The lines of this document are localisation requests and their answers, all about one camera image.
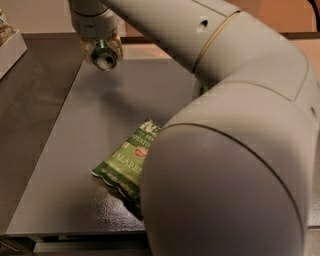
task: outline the gray table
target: gray table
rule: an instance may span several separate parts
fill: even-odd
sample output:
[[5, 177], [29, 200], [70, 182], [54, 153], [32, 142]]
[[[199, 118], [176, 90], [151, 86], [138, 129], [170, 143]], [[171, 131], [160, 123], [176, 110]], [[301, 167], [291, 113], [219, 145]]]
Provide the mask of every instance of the gray table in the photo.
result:
[[[192, 76], [172, 60], [125, 61], [109, 73], [82, 64], [68, 94], [81, 64], [77, 38], [25, 40], [28, 52], [0, 82], [0, 236], [143, 232], [137, 212], [88, 169], [146, 118], [163, 125], [188, 104]], [[313, 229], [319, 199], [318, 168]]]
[[75, 35], [24, 39], [28, 51], [0, 81], [0, 236], [82, 62]]
[[191, 74], [172, 60], [83, 63], [35, 167], [8, 236], [144, 231], [122, 198], [91, 175], [144, 120], [159, 125], [192, 101]]

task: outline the chip bag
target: chip bag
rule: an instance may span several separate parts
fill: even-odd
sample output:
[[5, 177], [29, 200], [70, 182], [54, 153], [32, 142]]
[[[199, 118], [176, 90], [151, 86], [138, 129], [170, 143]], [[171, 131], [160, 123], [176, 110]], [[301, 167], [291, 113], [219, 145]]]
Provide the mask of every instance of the chip bag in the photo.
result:
[[91, 170], [140, 207], [140, 176], [148, 149], [160, 128], [150, 119], [144, 122], [121, 147]]

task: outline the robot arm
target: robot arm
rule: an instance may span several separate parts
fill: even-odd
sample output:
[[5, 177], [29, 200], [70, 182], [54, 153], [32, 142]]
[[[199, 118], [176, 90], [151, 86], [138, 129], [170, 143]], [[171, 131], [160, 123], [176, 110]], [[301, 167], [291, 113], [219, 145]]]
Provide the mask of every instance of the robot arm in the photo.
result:
[[320, 118], [308, 59], [224, 1], [101, 3], [214, 86], [166, 124], [146, 158], [153, 254], [301, 256]]
[[113, 69], [123, 57], [116, 15], [99, 0], [69, 0], [69, 6], [84, 59], [100, 70]]

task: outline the wall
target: wall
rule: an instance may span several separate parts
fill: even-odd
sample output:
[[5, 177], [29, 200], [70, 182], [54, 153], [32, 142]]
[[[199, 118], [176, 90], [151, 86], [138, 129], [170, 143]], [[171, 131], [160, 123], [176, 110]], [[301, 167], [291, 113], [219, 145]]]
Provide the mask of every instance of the wall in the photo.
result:
[[307, 55], [320, 79], [320, 39], [293, 40], [292, 43], [298, 46]]
[[0, 0], [14, 29], [23, 33], [58, 33], [74, 31], [68, 0]]
[[[313, 10], [307, 0], [227, 1], [279, 32], [316, 31]], [[0, 0], [0, 8], [7, 13], [14, 27], [23, 33], [73, 31], [68, 0]]]

